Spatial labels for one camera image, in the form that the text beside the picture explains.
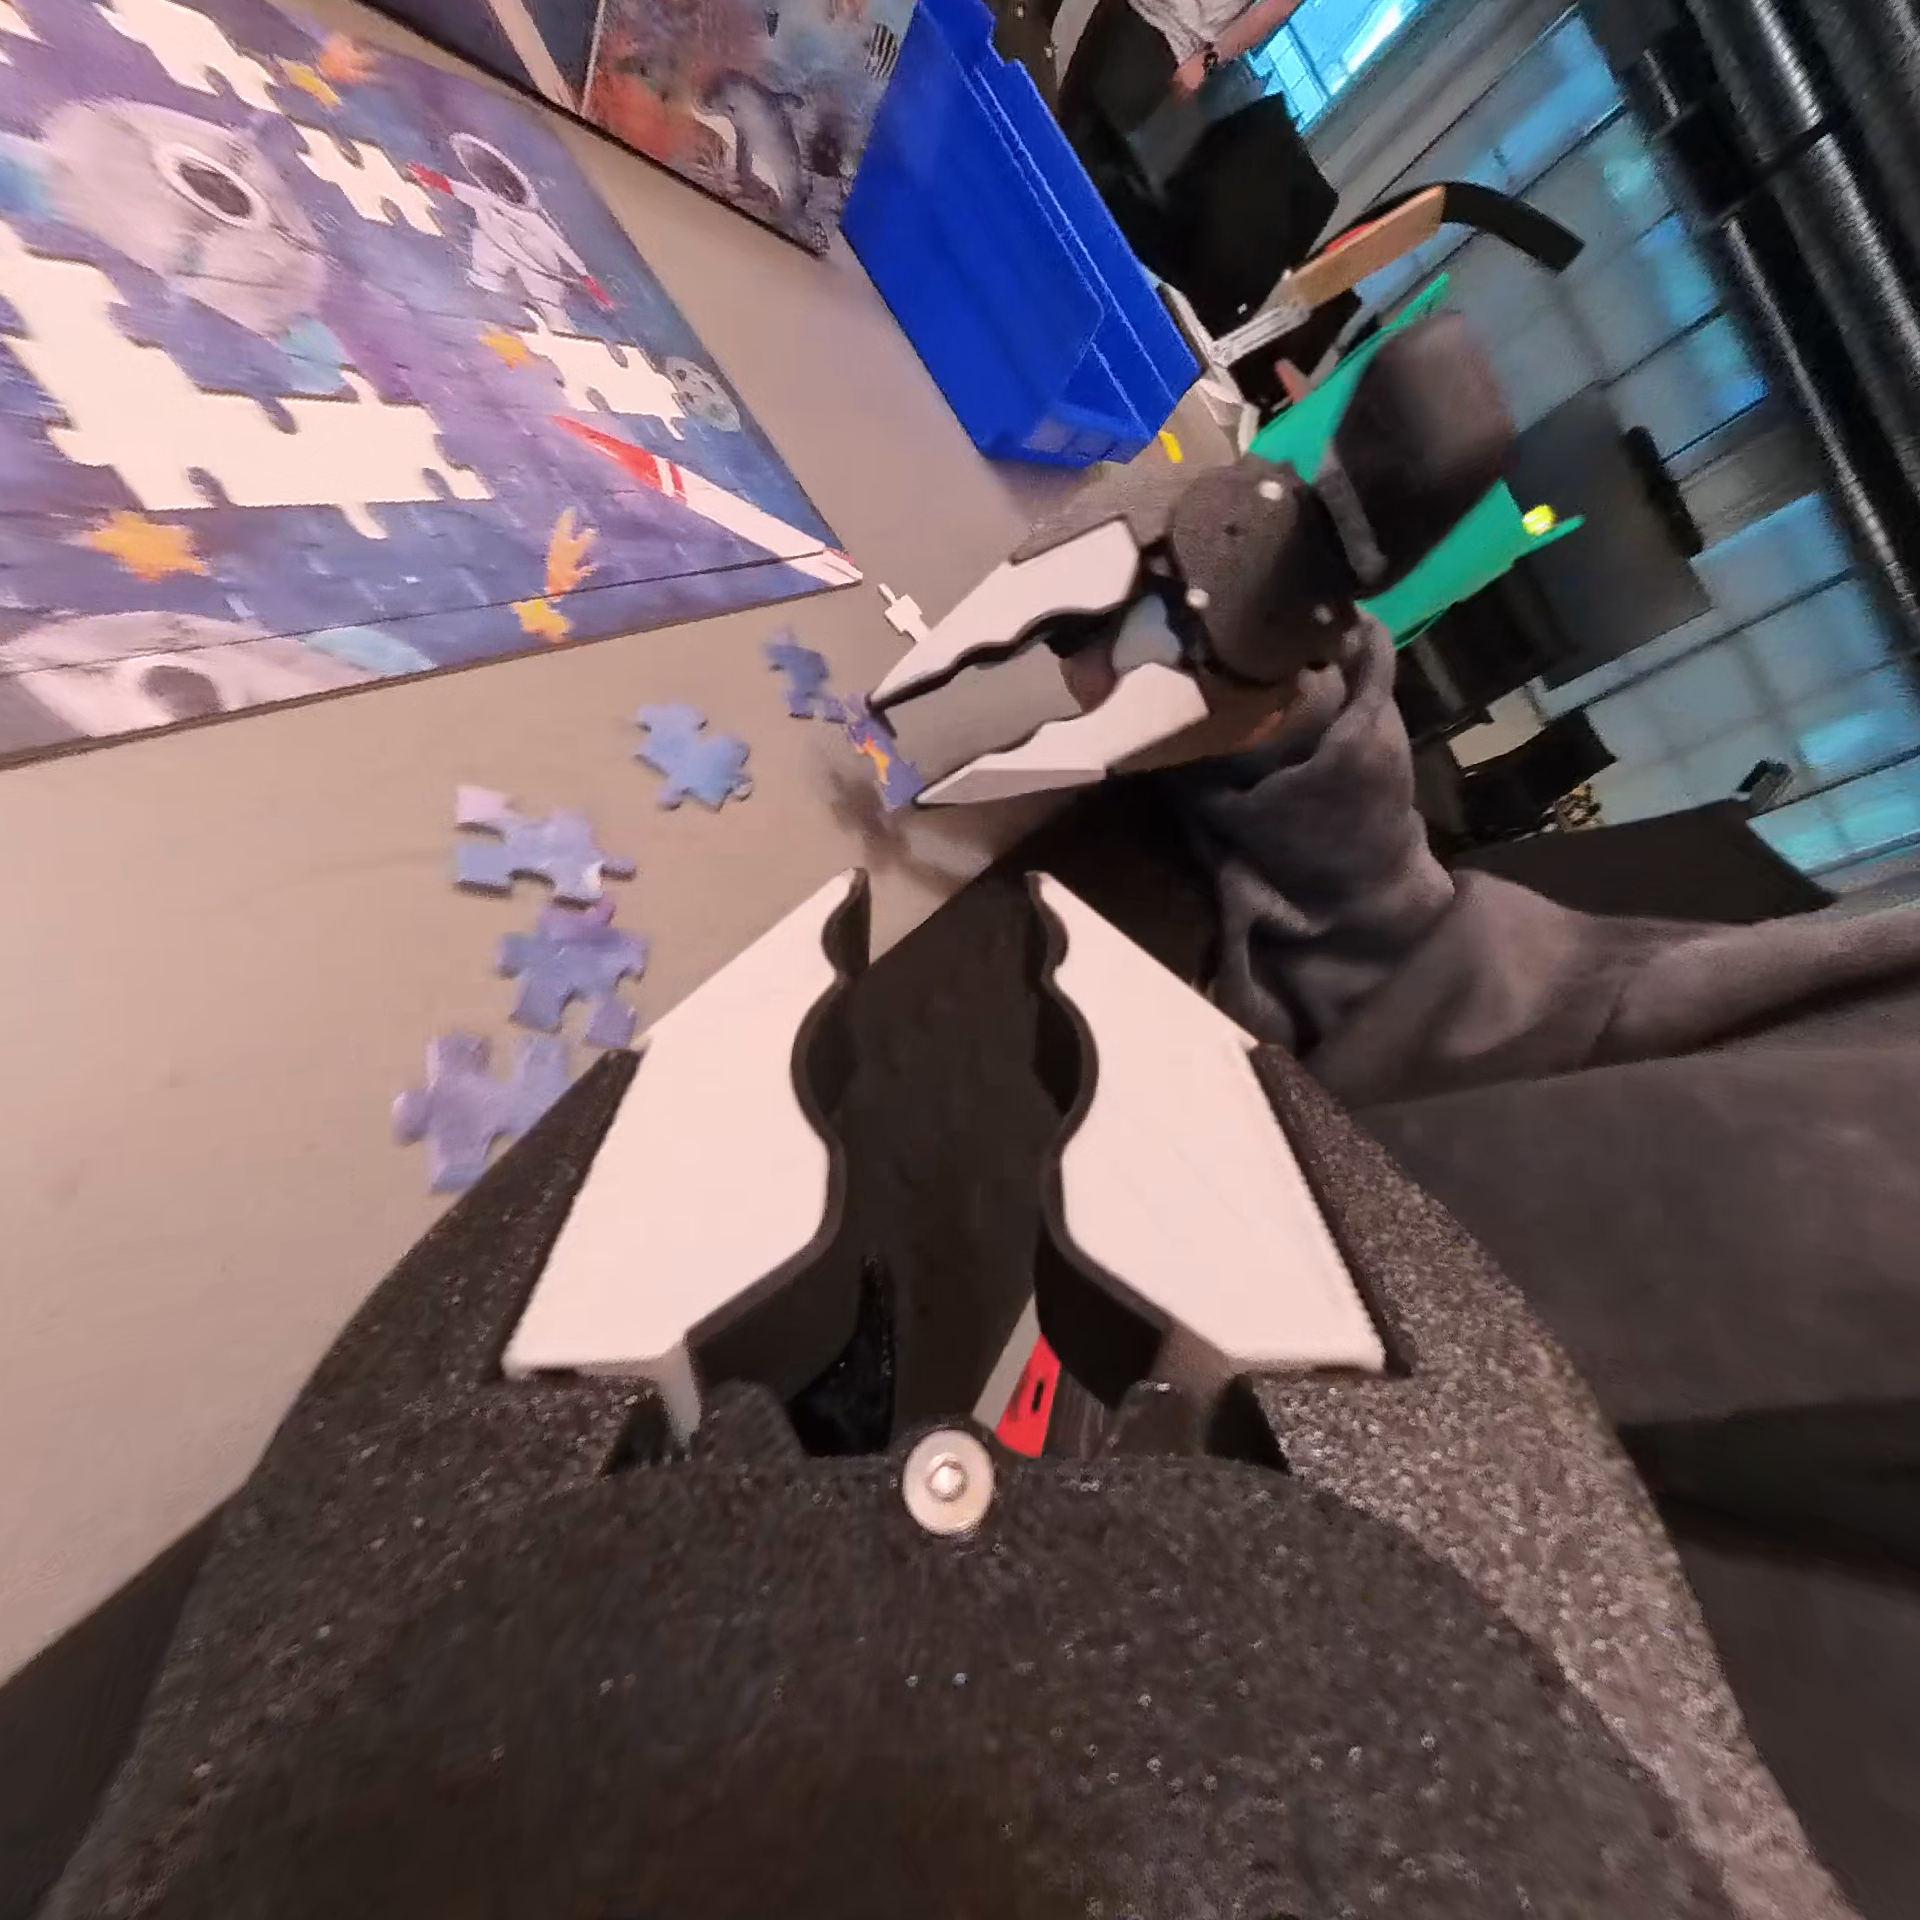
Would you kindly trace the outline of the space jigsaw puzzle board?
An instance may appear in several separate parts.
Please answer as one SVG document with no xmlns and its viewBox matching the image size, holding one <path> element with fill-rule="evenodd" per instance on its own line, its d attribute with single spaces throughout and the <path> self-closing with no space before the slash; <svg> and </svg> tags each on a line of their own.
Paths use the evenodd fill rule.
<svg viewBox="0 0 1920 1920">
<path fill-rule="evenodd" d="M 537 98 L 3 5 L 3 758 L 861 574 Z"/>
</svg>

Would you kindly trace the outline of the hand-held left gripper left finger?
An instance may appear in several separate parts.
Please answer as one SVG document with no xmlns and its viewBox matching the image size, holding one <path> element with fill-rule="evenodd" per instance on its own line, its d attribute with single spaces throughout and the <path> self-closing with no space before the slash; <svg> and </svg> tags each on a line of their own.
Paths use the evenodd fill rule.
<svg viewBox="0 0 1920 1920">
<path fill-rule="evenodd" d="M 832 1253 L 832 1123 L 867 957 L 870 882 L 848 869 L 649 1029 L 503 1375 L 637 1381 L 688 1439 L 717 1385 L 790 1393 L 838 1359 L 859 1281 Z"/>
</svg>

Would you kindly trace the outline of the blue jigsaw piece orange mark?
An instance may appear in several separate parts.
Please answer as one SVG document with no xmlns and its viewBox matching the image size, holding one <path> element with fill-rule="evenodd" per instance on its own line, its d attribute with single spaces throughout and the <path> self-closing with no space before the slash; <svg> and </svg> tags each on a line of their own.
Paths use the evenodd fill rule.
<svg viewBox="0 0 1920 1920">
<path fill-rule="evenodd" d="M 838 726 L 853 751 L 863 758 L 881 806 L 886 811 L 913 806 L 928 781 L 894 731 L 861 702 L 843 707 Z"/>
</svg>

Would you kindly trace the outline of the black computer monitor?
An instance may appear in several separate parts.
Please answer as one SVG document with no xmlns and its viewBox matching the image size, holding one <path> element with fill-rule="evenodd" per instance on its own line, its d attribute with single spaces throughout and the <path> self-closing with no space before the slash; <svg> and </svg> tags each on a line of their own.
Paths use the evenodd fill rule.
<svg viewBox="0 0 1920 1920">
<path fill-rule="evenodd" d="M 1514 565 L 1543 682 L 1562 687 L 1712 609 L 1703 534 L 1649 431 L 1579 390 L 1525 426 L 1506 472 L 1552 528 Z"/>
</svg>

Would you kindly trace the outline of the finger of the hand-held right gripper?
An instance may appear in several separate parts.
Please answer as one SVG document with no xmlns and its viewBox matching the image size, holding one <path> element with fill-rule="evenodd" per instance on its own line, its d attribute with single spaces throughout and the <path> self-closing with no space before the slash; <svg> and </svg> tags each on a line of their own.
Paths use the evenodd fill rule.
<svg viewBox="0 0 1920 1920">
<path fill-rule="evenodd" d="M 928 778 L 917 808 L 999 805 L 1101 784 L 1206 717 L 1199 679 L 1167 662 L 1139 662 L 1120 673 L 1101 703 L 1040 722 L 1010 744 L 973 751 Z"/>
<path fill-rule="evenodd" d="M 1112 640 L 1149 598 L 1149 567 L 1125 519 L 1006 560 L 886 670 L 875 714 L 1078 714 L 1062 659 Z"/>
</svg>

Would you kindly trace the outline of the space print puzzle box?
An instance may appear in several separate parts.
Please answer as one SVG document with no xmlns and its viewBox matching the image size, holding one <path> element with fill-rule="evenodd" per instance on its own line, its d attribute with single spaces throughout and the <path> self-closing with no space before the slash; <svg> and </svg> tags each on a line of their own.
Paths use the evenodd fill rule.
<svg viewBox="0 0 1920 1920">
<path fill-rule="evenodd" d="M 378 1 L 442 53 L 543 98 L 822 256 L 913 1 Z"/>
</svg>

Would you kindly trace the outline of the blue plastic bin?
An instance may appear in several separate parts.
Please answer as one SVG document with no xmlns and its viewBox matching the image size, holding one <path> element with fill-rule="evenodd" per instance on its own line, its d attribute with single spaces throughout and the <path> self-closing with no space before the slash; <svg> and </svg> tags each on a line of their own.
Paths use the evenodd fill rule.
<svg viewBox="0 0 1920 1920">
<path fill-rule="evenodd" d="M 1198 358 L 977 1 L 919 5 L 843 235 L 973 447 L 1127 464 Z"/>
</svg>

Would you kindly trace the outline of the metal bracket with red sticker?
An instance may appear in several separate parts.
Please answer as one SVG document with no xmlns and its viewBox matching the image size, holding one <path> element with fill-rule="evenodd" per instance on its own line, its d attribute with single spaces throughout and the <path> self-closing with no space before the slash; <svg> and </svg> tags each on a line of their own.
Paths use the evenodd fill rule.
<svg viewBox="0 0 1920 1920">
<path fill-rule="evenodd" d="M 1047 1451 L 1062 1365 L 1034 1328 L 1016 1326 L 982 1382 L 971 1418 L 1011 1456 Z"/>
</svg>

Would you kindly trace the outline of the person's right forearm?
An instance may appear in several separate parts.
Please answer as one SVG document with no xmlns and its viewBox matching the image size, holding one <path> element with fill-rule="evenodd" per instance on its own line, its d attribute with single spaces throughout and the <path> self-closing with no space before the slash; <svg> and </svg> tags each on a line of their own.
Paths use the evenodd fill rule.
<svg viewBox="0 0 1920 1920">
<path fill-rule="evenodd" d="M 1216 1005 L 1353 1110 L 1752 1057 L 1915 1087 L 1915 906 L 1752 925 L 1453 875 L 1414 806 L 1394 646 L 1357 614 L 1238 751 L 1166 771 L 1216 879 Z"/>
</svg>

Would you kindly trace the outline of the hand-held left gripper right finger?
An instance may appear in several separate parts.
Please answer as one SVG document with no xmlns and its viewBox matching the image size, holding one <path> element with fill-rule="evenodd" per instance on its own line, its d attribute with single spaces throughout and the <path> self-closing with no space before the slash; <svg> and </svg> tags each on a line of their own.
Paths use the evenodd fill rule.
<svg viewBox="0 0 1920 1920">
<path fill-rule="evenodd" d="M 1058 878 L 1033 871 L 1034 1302 L 1104 1408 L 1199 1410 L 1275 1375 L 1385 1375 L 1385 1335 L 1257 1070 L 1257 1042 Z"/>
</svg>

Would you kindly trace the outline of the wooden plank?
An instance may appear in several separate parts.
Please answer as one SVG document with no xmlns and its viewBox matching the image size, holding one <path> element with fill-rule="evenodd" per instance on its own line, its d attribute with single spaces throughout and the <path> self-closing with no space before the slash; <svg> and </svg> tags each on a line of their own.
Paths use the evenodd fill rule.
<svg viewBox="0 0 1920 1920">
<path fill-rule="evenodd" d="M 1447 221 L 1447 203 L 1448 185 L 1433 183 L 1375 207 L 1285 275 L 1281 303 L 1311 312 L 1353 293 L 1362 280 L 1425 247 Z"/>
</svg>

